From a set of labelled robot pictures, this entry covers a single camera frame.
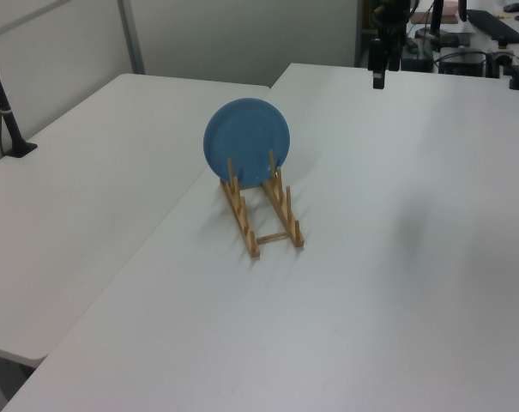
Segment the black Franka gripper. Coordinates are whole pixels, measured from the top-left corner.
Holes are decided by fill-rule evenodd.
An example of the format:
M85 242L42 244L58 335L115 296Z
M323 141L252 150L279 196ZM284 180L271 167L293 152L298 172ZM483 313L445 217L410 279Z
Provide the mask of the black Franka gripper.
M378 0L371 2L371 23L377 29L395 30L389 34L389 71L399 71L401 53L405 43L405 27L412 11L410 0ZM374 89L384 89L385 84L385 50L379 38L372 39L369 46L368 70L372 73Z

